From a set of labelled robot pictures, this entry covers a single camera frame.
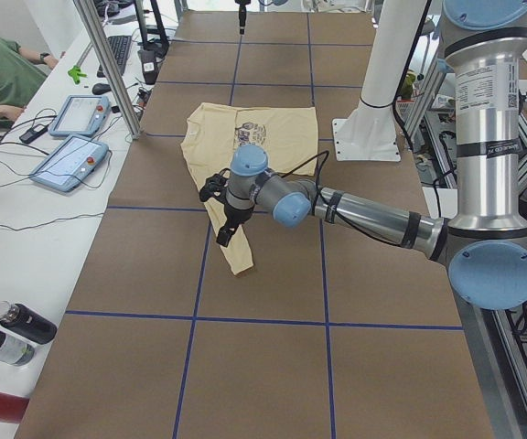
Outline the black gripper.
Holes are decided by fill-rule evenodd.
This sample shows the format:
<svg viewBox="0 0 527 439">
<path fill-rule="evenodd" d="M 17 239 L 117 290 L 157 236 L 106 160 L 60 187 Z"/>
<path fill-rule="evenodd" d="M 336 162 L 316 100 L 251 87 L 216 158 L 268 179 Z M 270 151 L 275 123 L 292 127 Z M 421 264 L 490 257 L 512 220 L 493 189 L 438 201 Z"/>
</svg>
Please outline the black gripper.
<svg viewBox="0 0 527 439">
<path fill-rule="evenodd" d="M 238 227 L 249 220 L 253 215 L 254 204 L 238 208 L 230 202 L 224 204 L 226 221 L 217 233 L 216 242 L 222 247 L 228 247 Z"/>
</svg>

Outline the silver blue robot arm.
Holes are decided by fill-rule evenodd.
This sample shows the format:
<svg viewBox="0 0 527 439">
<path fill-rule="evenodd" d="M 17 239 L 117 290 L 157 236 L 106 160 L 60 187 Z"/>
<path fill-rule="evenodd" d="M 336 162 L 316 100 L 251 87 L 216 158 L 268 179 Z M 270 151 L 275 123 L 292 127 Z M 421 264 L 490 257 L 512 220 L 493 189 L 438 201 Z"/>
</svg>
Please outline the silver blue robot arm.
<svg viewBox="0 0 527 439">
<path fill-rule="evenodd" d="M 432 30 L 439 43 L 427 79 L 400 104 L 429 8 L 426 1 L 382 4 L 359 104 L 333 121 L 333 140 L 340 161 L 397 160 L 404 140 L 412 156 L 427 154 L 427 186 L 456 185 L 456 212 L 427 217 L 317 179 L 290 180 L 268 166 L 261 147 L 246 144 L 200 191 L 224 207 L 219 245 L 230 243 L 255 208 L 286 227 L 313 216 L 423 253 L 446 268 L 455 293 L 480 308 L 527 301 L 527 220 L 517 178 L 527 1 L 445 1 Z"/>
</svg>

